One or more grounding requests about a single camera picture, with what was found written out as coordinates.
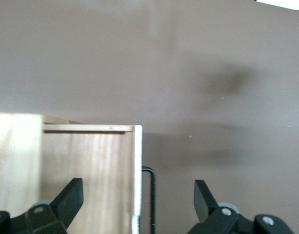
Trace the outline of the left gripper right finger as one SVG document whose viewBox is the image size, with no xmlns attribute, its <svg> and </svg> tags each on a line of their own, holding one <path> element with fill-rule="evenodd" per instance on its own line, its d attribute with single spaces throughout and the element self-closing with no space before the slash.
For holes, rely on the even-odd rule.
<svg viewBox="0 0 299 234">
<path fill-rule="evenodd" d="M 282 219 L 259 214 L 251 221 L 235 209 L 220 206 L 207 184 L 196 180 L 194 184 L 194 207 L 199 223 L 190 234 L 292 234 L 292 229 Z"/>
</svg>

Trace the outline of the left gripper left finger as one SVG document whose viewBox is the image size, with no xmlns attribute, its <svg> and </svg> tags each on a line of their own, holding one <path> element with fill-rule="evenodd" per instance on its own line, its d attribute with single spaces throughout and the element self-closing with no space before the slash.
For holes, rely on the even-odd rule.
<svg viewBox="0 0 299 234">
<path fill-rule="evenodd" d="M 0 234 L 66 234 L 83 202 L 83 180 L 74 178 L 52 201 L 39 202 L 17 217 L 0 211 Z"/>
</svg>

